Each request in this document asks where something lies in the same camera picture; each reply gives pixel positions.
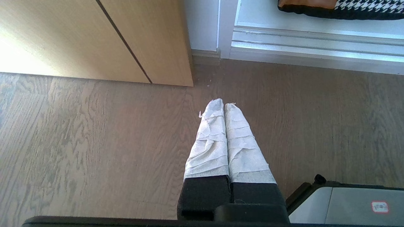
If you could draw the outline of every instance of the hardwood floorboard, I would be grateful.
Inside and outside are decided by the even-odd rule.
[[[0,225],[175,219],[207,103],[236,103],[284,197],[320,173],[404,187],[404,77],[222,60],[195,87],[0,73]]]

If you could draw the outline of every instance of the houndstooth cushion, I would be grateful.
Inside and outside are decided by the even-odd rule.
[[[404,13],[404,0],[338,0],[335,10]]]

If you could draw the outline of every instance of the small label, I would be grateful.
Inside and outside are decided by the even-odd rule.
[[[375,213],[388,213],[389,206],[385,201],[373,201],[372,202],[372,210]]]

